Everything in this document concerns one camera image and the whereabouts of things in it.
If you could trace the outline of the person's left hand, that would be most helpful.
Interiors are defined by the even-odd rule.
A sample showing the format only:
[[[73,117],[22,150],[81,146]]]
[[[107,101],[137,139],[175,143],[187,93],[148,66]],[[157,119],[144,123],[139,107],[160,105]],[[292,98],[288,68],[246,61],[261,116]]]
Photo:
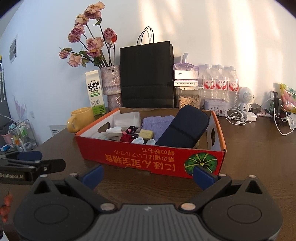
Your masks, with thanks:
[[[4,197],[4,204],[1,206],[1,220],[3,223],[6,223],[8,221],[12,202],[13,195],[11,194],[11,192],[8,192],[7,195]]]

